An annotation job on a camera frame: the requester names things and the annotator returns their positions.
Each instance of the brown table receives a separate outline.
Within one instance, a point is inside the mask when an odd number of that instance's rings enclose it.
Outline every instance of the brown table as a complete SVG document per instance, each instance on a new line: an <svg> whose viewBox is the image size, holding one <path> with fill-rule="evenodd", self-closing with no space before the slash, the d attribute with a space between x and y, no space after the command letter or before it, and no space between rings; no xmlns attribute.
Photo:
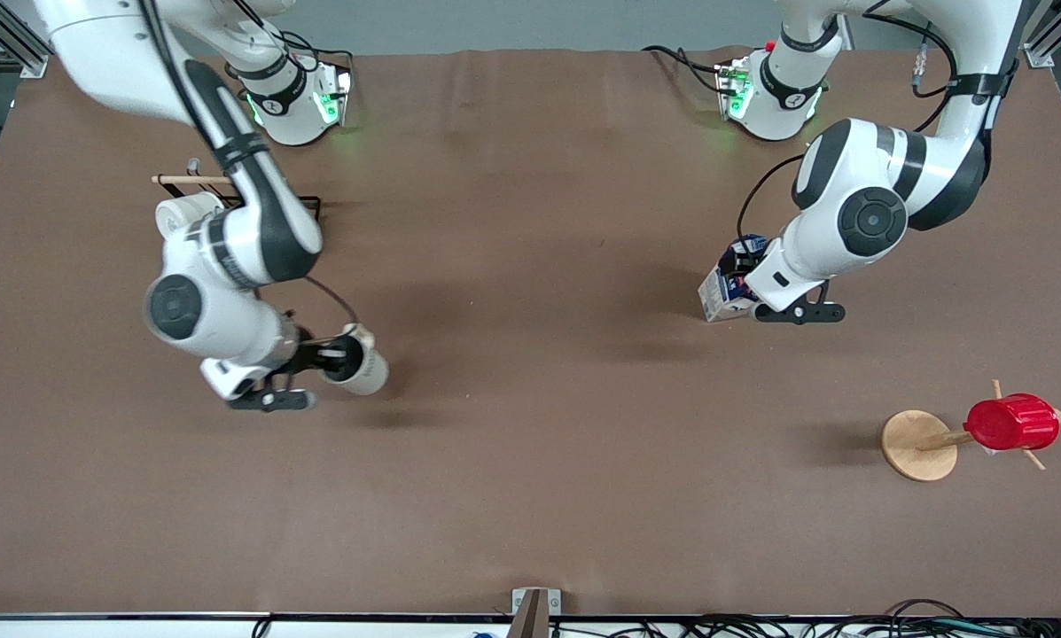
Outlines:
<svg viewBox="0 0 1061 638"><path fill-rule="evenodd" d="M149 175L197 136L56 65L22 84L0 141L0 613L489 613L543 585L581 614L1061 615L1061 438L1045 472L967 448L934 485L875 445L907 408L958 427L992 377L1061 407L1051 73L1017 77L971 212L835 282L845 323L798 328L705 324L696 287L802 140L927 115L910 53L842 54L777 144L649 54L358 64L351 128L276 153L326 200L315 274L393 376L360 399L307 375L323 402L294 415L227 410L142 323ZM790 176L748 229L795 214ZM343 322L307 283L263 295Z"/></svg>

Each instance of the floor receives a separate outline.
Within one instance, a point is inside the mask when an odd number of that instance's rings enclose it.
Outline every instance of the floor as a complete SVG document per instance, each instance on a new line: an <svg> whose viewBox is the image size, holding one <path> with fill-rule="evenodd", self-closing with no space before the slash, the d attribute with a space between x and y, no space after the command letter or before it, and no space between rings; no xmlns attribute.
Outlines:
<svg viewBox="0 0 1061 638"><path fill-rule="evenodd" d="M40 29L29 0L7 2ZM632 50L647 45L715 49L758 45L778 36L780 16L766 0L300 0L274 19L319 48L347 48L360 54L448 53L465 49ZM914 34L888 24L854 19L858 49L911 49ZM210 53L197 40L186 45ZM1054 54L1061 86L1061 50ZM14 99L18 77L0 75L0 125Z"/></svg>

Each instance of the metal frame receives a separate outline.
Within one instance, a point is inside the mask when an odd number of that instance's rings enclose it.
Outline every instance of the metal frame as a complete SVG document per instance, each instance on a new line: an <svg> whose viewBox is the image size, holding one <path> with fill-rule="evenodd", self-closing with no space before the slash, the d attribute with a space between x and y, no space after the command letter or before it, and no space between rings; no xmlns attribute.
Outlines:
<svg viewBox="0 0 1061 638"><path fill-rule="evenodd" d="M1054 16L1043 28L1033 31L1049 12L1054 12ZM1061 47L1061 0L1042 0L1030 16L1026 29L1027 37L1023 50L1027 56L1027 64L1032 68L1053 67L1051 55Z"/></svg>
<svg viewBox="0 0 1061 638"><path fill-rule="evenodd" d="M42 77L53 51L30 25L0 1L0 47L22 65L22 77Z"/></svg>

